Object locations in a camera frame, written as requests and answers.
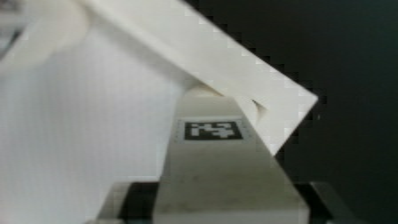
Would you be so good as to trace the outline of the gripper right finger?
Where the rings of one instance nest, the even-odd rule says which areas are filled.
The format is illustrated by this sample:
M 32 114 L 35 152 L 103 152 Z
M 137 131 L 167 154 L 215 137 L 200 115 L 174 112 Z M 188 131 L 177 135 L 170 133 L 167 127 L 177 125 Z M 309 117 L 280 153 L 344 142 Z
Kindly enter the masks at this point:
M 332 186 L 325 182 L 295 184 L 309 206 L 309 224 L 355 224 L 355 216 Z

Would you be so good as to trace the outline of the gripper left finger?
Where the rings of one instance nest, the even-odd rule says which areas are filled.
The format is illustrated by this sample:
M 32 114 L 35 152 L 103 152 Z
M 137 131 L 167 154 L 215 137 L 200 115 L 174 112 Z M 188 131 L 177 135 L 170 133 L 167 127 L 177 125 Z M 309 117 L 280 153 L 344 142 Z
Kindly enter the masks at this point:
M 87 224 L 153 224 L 156 192 L 156 182 L 117 182 Z

